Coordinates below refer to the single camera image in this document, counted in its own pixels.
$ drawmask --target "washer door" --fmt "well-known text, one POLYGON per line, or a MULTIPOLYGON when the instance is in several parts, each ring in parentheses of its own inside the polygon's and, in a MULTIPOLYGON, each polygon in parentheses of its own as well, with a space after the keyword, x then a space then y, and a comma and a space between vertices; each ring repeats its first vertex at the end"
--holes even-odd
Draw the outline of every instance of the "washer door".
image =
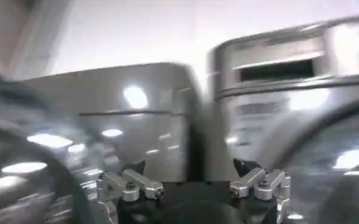
POLYGON ((312 133, 278 165, 292 175, 284 223, 359 223, 359 113, 312 133))

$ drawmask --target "dryer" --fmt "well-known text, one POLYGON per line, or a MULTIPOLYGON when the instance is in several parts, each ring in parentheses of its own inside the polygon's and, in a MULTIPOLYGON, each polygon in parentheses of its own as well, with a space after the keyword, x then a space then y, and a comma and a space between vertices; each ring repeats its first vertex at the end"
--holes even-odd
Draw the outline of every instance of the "dryer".
POLYGON ((209 179, 234 178, 232 158, 284 169, 284 223, 359 223, 359 18, 230 40, 214 56, 209 179))
POLYGON ((145 161, 144 174, 184 181, 188 133, 198 97, 182 65, 157 63, 70 72, 23 81, 62 108, 78 114, 116 147, 108 164, 145 161))

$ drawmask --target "stainless steel appliance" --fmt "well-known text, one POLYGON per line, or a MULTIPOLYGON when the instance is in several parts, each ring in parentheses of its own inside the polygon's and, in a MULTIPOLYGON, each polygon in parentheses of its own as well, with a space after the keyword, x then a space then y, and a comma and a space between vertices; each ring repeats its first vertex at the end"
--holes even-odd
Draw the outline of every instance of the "stainless steel appliance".
POLYGON ((214 53, 208 178, 233 178, 232 158, 285 169, 285 223, 359 223, 359 18, 239 38, 214 53))
POLYGON ((113 144, 35 91, 0 79, 0 223, 102 223, 98 173, 113 144))
POLYGON ((158 63, 102 68, 23 84, 90 123, 116 145, 123 164, 145 160, 144 173, 155 180, 185 179, 188 133, 198 107, 186 67, 158 63))

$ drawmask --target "shiny metal surface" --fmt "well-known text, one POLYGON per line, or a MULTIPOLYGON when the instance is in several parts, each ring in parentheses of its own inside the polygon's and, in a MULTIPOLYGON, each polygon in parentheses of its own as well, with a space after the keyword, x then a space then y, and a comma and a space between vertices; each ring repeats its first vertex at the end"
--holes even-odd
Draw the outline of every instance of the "shiny metal surface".
POLYGON ((268 174, 265 179, 254 186, 254 195, 261 200, 272 199, 274 191, 277 187, 286 186, 285 173, 281 170, 274 170, 268 174))
POLYGON ((140 197, 138 186, 110 171, 102 173, 97 179, 96 185, 97 200, 100 202, 112 201, 121 197, 124 201, 137 201, 140 197))
MULTIPOLYGON (((214 169, 209 177, 235 175, 229 159, 216 157, 226 145, 230 158, 291 175, 291 200, 279 201, 291 204, 285 211, 281 207, 287 215, 282 223, 359 223, 359 18, 309 27, 240 38, 216 49, 211 117, 223 138, 212 135, 211 145, 218 147, 209 159, 210 167, 219 164, 224 169, 214 169), (311 79, 242 82, 231 65, 237 45, 318 36, 325 72, 315 70, 311 79)), ((269 59, 280 63, 285 56, 269 59)))
POLYGON ((217 91, 241 83, 240 69, 288 61, 312 60, 314 76, 359 74, 359 16, 229 40, 213 54, 217 91))
POLYGON ((186 67, 169 63, 123 66, 23 83, 80 114, 117 146, 124 163, 145 159, 146 176, 158 181, 184 180, 188 128, 200 120, 186 67))
POLYGON ((359 76, 239 90, 219 100, 228 151, 288 171, 283 223, 359 223, 359 76))
POLYGON ((266 171, 264 169, 255 168, 238 181, 231 181, 229 188, 231 191, 236 192, 238 198, 247 197, 249 195, 249 189, 263 179, 265 175, 266 171))
POLYGON ((103 223, 116 224, 118 223, 117 209, 113 201, 98 202, 101 207, 101 212, 104 214, 105 220, 103 223))
POLYGON ((278 208, 277 208, 277 224, 282 223, 282 221, 286 220, 286 210, 290 205, 290 199, 277 199, 278 208))
POLYGON ((122 175, 127 181, 135 183, 140 187, 149 199, 158 199, 163 195, 163 185, 161 182, 150 180, 148 177, 132 169, 124 170, 122 175))
POLYGON ((95 180, 122 168, 115 154, 77 117, 0 79, 0 223, 100 222, 95 180))

